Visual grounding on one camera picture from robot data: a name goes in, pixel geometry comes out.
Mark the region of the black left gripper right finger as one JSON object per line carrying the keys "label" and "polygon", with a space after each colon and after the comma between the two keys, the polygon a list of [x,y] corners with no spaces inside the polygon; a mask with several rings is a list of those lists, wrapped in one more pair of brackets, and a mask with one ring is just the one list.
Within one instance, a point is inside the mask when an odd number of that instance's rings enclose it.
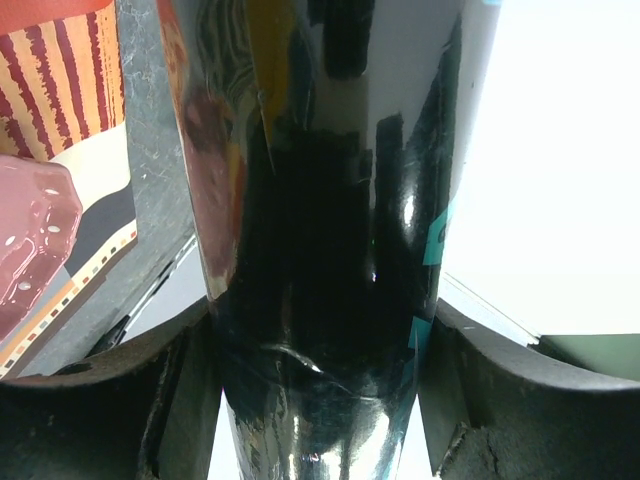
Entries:
{"label": "black left gripper right finger", "polygon": [[441,301],[419,401],[441,479],[636,479],[639,384],[542,355]]}

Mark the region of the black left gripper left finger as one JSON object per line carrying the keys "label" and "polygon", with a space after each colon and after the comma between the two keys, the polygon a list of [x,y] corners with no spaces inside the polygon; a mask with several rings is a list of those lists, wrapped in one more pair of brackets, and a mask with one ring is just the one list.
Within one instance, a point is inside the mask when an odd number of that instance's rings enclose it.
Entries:
{"label": "black left gripper left finger", "polygon": [[1,384],[4,479],[205,479],[220,380],[201,299],[53,375]]}

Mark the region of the black shuttlecock tube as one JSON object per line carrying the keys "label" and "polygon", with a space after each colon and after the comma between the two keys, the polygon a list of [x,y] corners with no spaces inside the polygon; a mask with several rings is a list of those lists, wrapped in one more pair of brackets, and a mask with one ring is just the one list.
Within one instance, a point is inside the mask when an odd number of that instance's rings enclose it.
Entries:
{"label": "black shuttlecock tube", "polygon": [[497,1],[161,1],[244,479],[392,479]]}

